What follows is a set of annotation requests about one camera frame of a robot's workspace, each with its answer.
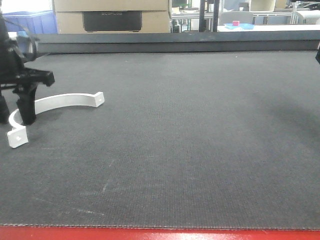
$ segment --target cardboard box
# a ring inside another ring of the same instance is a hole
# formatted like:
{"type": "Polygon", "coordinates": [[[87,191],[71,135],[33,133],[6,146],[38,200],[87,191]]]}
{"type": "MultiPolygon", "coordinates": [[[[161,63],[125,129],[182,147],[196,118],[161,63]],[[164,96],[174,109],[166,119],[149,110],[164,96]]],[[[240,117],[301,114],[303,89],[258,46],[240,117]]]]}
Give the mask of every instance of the cardboard box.
{"type": "MultiPolygon", "coordinates": [[[[87,34],[85,31],[82,12],[56,12],[59,34],[87,34]]],[[[171,22],[168,11],[143,11],[142,28],[132,31],[95,31],[101,34],[119,33],[170,33],[171,22]]]]}
{"type": "Polygon", "coordinates": [[[273,12],[276,7],[276,0],[251,0],[251,12],[273,12]]]}
{"type": "Polygon", "coordinates": [[[287,0],[276,0],[275,8],[276,9],[285,9],[287,6],[287,0]]]}
{"type": "Polygon", "coordinates": [[[172,0],[54,0],[56,12],[171,11],[172,0]]]}

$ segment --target blue plastic bin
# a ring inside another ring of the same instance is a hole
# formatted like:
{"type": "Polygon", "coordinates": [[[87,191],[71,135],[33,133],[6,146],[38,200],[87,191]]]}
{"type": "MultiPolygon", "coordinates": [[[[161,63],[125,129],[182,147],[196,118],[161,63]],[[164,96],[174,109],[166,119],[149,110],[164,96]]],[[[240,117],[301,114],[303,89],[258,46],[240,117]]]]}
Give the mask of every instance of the blue plastic bin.
{"type": "MultiPolygon", "coordinates": [[[[16,11],[4,13],[3,16],[16,24],[29,29],[34,34],[57,34],[57,22],[53,11],[16,11]]],[[[22,31],[21,27],[6,23],[9,32],[22,31]]]]}

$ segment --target white plastic arc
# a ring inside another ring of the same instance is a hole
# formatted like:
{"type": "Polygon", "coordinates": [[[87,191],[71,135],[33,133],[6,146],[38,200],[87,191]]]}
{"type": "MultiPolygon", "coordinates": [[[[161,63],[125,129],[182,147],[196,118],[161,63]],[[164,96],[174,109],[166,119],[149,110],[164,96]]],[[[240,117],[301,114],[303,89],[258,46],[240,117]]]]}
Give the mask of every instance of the white plastic arc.
{"type": "MultiPolygon", "coordinates": [[[[49,110],[70,106],[88,106],[97,108],[104,102],[105,98],[103,92],[97,92],[96,94],[67,93],[49,96],[34,102],[35,114],[37,115],[49,110]]],[[[7,133],[9,145],[14,149],[29,142],[26,126],[21,125],[22,122],[19,109],[16,109],[9,117],[9,123],[12,126],[12,130],[7,133]]]]}

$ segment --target pink object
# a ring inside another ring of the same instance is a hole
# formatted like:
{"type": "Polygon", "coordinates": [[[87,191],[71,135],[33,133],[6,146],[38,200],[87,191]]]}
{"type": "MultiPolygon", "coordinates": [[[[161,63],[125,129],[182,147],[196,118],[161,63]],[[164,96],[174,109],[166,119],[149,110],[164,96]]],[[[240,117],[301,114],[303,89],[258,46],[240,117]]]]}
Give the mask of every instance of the pink object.
{"type": "Polygon", "coordinates": [[[240,21],[233,21],[232,22],[232,26],[239,26],[240,25],[240,21]]]}

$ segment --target table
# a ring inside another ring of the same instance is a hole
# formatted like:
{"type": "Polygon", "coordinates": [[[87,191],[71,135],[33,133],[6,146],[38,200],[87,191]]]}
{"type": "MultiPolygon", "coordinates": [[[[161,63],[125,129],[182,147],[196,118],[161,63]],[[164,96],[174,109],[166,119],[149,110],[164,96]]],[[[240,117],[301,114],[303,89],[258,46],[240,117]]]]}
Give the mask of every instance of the table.
{"type": "MultiPolygon", "coordinates": [[[[97,109],[0,126],[0,225],[319,230],[314,51],[49,55],[37,99],[104,92],[97,109]]],[[[5,91],[11,110],[16,96],[5,91]]]]}
{"type": "Polygon", "coordinates": [[[255,25],[253,29],[243,29],[237,27],[235,29],[228,29],[225,26],[218,26],[218,32],[272,32],[272,31],[312,31],[319,30],[320,25],[317,24],[290,24],[290,25],[255,25]]]}

